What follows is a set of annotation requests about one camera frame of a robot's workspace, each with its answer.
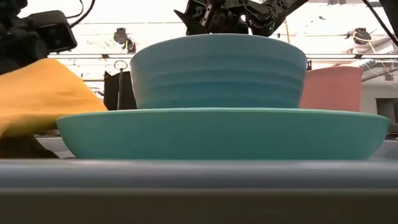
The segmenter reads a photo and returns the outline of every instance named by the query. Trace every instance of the pink cup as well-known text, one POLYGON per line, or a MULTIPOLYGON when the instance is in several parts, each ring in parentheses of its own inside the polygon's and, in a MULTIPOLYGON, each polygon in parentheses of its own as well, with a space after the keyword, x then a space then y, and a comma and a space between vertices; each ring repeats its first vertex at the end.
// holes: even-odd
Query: pink cup
POLYGON ((358 67, 329 67, 307 72, 300 108, 359 112, 362 73, 358 67))

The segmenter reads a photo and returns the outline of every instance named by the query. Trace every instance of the teal plate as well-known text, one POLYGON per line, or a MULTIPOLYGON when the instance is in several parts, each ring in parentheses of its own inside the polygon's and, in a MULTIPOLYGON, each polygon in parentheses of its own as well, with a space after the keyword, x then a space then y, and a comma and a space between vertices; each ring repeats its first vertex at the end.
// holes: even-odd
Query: teal plate
POLYGON ((110 111, 57 120, 82 159, 368 159, 390 120, 345 111, 176 108, 110 111))

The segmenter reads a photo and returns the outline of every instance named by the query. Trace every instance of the stacked dishes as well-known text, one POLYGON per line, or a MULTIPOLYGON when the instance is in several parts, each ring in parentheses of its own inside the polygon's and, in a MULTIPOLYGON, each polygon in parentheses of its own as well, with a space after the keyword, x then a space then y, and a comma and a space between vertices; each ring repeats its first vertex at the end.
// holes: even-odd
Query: stacked dishes
POLYGON ((387 118, 298 109, 307 59, 253 35, 193 35, 131 60, 139 110, 66 116, 65 144, 84 159, 367 159, 387 118))

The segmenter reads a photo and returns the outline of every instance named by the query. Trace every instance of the ceiling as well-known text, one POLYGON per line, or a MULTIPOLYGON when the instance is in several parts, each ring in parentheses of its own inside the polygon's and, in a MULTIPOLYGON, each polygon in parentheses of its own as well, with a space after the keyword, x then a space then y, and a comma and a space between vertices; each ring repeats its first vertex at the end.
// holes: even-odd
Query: ceiling
MULTIPOLYGON (((347 32, 365 27, 373 39, 379 39, 373 42, 375 47, 382 44, 391 45, 383 29, 361 0, 346 1, 355 4, 330 6, 327 4, 328 0, 309 0, 292 13, 287 18, 287 23, 283 24, 271 38, 290 41, 306 54, 372 53, 369 44, 356 45, 352 38, 346 39, 347 32)), ((90 2, 91 0, 83 0, 85 10, 90 2)), ((84 79, 102 79, 104 70, 110 70, 118 58, 104 60, 100 59, 101 54, 124 53, 121 46, 113 40, 116 28, 126 28, 129 37, 134 39, 137 45, 137 51, 163 40, 182 37, 185 35, 185 26, 174 14, 173 9, 184 11, 186 4, 187 0, 96 0, 88 17, 73 28, 78 47, 71 52, 63 52, 52 57, 62 57, 59 60, 84 79)), ((61 10, 66 16, 71 16, 78 14, 80 9, 79 0, 35 0, 29 1, 29 5, 22 10, 20 16, 48 10, 61 10)), ((382 8, 375 10, 392 30, 382 8)), ((119 56, 124 57, 123 60, 127 62, 132 57, 126 54, 119 56)), ((318 59, 313 60, 313 68, 336 64, 347 65, 352 62, 339 58, 318 59)), ((364 76, 369 74, 371 71, 365 72, 364 76)))

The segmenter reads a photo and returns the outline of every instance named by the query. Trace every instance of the yellow towel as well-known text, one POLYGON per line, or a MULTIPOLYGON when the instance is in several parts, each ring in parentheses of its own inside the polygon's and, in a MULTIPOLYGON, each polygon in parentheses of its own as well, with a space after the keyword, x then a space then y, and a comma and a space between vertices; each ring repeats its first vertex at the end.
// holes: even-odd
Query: yellow towel
POLYGON ((0 75, 0 137, 46 131, 61 116, 93 111, 106 107, 57 60, 46 58, 0 75))

